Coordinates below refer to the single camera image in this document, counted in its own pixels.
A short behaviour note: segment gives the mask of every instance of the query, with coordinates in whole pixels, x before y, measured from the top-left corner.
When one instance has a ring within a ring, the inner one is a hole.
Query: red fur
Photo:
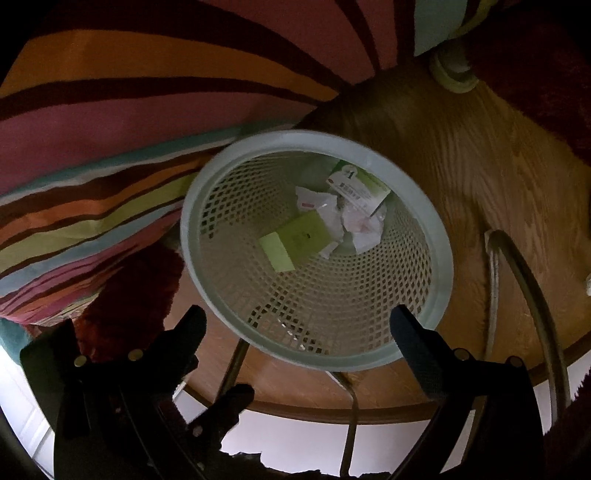
[[[584,2],[567,3],[572,11],[533,2],[494,15],[468,35],[466,55],[497,95],[591,164],[591,66],[577,43]]]
[[[74,323],[82,354],[106,362],[147,348],[164,330],[183,266],[159,243],[128,257]]]

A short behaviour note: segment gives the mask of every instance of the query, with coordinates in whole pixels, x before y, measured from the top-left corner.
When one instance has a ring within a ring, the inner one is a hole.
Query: striped cushion
[[[290,127],[411,53],[414,8],[58,3],[0,86],[0,316],[30,324],[79,314],[122,259],[178,220],[220,147]]]

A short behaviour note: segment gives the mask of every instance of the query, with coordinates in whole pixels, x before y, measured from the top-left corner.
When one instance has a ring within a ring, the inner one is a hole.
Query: white wall
[[[29,455],[53,475],[54,433],[43,416],[22,368],[0,347],[0,406]]]
[[[573,397],[590,366],[591,352],[569,367]],[[534,390],[544,431],[547,431],[550,427],[548,382],[538,385]],[[187,420],[204,410],[186,392],[181,392],[176,404]],[[53,432],[35,402],[22,369],[13,363],[2,348],[0,405],[27,452],[53,474]],[[359,426],[350,473],[358,476],[367,472],[393,471],[410,451],[427,423],[419,421]],[[471,418],[466,423],[446,468],[460,462],[470,425]],[[261,460],[265,465],[286,472],[319,469],[323,473],[338,476],[346,431],[345,425],[287,420],[246,411],[241,415],[238,426],[224,438],[222,450],[228,453],[261,452]]]

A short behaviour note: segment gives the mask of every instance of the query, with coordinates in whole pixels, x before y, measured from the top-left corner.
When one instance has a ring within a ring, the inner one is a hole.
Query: screw
[[[516,368],[523,367],[523,360],[521,358],[519,358],[518,356],[510,356],[509,363]]]
[[[87,361],[88,361],[88,359],[84,355],[79,355],[74,360],[74,366],[75,367],[83,367],[84,365],[86,365]]]
[[[468,350],[466,350],[465,348],[456,348],[453,351],[453,355],[458,359],[458,360],[469,360],[470,359],[470,352]]]
[[[136,348],[135,350],[132,350],[127,354],[127,358],[129,358],[129,360],[131,360],[132,362],[139,360],[143,356],[144,352],[139,348]]]

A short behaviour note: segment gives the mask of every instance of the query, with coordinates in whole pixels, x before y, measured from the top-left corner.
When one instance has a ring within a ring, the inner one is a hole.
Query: wood grain
[[[373,148],[408,173],[431,199],[454,256],[452,297],[438,328],[452,348],[467,348],[477,357],[484,349],[488,270],[483,234],[490,228],[507,231],[528,261],[546,295],[562,346],[574,344],[591,330],[591,299],[584,290],[591,273],[591,168],[486,85],[455,95],[414,61],[321,106],[302,126]],[[504,263],[500,276],[492,359],[518,355],[532,368],[542,362],[532,319]],[[203,301],[185,275],[167,325],[178,321],[192,303]],[[211,312],[208,319],[198,352],[200,365],[189,383],[211,400],[237,338]],[[364,409],[426,402],[404,361],[350,378]],[[349,407],[347,395],[326,374],[254,348],[239,380],[253,385],[259,405]],[[389,411],[385,421],[395,417]]]

